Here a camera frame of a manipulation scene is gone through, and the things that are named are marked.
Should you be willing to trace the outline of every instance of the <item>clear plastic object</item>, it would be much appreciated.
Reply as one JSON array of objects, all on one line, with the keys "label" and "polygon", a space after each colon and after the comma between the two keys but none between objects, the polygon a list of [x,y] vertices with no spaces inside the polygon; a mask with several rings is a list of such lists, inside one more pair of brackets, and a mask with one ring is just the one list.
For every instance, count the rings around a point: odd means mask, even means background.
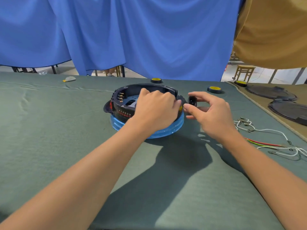
[{"label": "clear plastic object", "polygon": [[[185,119],[185,115],[182,112],[179,119],[177,119],[175,122],[173,122],[169,127],[164,128],[164,129],[159,130],[159,131],[156,131],[154,134],[152,134],[150,137],[148,137],[148,139],[161,138],[161,137],[175,133],[176,131],[178,131],[182,127],[184,119]],[[116,119],[114,117],[114,115],[111,115],[110,122],[111,122],[112,127],[117,131],[125,125],[123,122]]]}]

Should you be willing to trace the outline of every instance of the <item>person's right hand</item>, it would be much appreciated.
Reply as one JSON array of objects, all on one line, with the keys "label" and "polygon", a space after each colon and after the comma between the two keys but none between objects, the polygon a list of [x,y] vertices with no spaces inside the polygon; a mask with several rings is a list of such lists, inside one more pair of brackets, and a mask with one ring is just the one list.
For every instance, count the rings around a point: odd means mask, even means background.
[{"label": "person's right hand", "polygon": [[207,92],[191,92],[189,96],[197,97],[198,102],[207,102],[210,107],[195,107],[184,104],[188,119],[196,119],[202,129],[213,139],[222,143],[229,136],[236,134],[229,104],[224,99]]}]

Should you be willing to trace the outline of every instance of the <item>blue curtain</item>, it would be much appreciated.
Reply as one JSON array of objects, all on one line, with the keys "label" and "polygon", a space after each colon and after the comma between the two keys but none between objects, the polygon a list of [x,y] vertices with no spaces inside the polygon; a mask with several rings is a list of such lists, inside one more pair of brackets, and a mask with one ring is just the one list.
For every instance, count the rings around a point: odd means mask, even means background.
[{"label": "blue curtain", "polygon": [[148,78],[219,81],[240,4],[5,0],[0,6],[0,64],[41,67],[72,59],[80,75],[123,64]]}]

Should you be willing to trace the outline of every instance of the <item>table surface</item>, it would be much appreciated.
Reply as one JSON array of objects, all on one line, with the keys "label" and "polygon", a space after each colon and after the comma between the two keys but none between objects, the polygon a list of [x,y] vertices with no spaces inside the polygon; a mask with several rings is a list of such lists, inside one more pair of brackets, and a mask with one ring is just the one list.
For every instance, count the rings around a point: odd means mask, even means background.
[{"label": "table surface", "polygon": [[[115,89],[142,78],[0,73],[0,218],[5,218],[115,133],[104,104]],[[233,118],[307,143],[223,82],[164,80],[185,98],[208,86],[224,90]],[[286,144],[278,134],[242,132]],[[263,152],[307,180],[307,162]],[[93,229],[283,229],[236,160],[185,119],[173,135],[146,140],[128,163]]]}]

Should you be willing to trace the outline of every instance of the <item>floor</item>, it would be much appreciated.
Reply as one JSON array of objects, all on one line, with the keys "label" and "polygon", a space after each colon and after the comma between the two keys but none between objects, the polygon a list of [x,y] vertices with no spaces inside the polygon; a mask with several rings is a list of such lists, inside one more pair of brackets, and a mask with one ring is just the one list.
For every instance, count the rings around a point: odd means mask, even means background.
[{"label": "floor", "polygon": [[[58,68],[56,68],[56,73],[57,74],[67,74],[67,75],[79,75],[77,70],[75,69],[75,66],[72,61],[65,62],[63,64],[59,64]],[[224,72],[221,81],[232,81],[232,77],[234,77],[234,74],[236,72],[237,66],[236,65],[228,65],[226,68],[226,71]],[[251,76],[250,83],[268,83],[273,70],[270,71],[271,69],[263,69],[256,67],[254,73]],[[5,71],[5,72],[13,72],[11,67],[8,66],[0,66],[0,71]],[[36,71],[38,73],[53,73],[51,67],[43,67],[43,68],[36,68]],[[103,71],[97,71],[98,76],[105,76],[106,74]],[[125,76],[126,77],[137,77],[137,78],[145,78],[142,75],[135,73],[134,71],[125,68]],[[241,75],[239,80],[243,80],[244,75]],[[273,79],[272,83],[274,84],[289,84],[285,81],[278,80],[276,78]]]}]

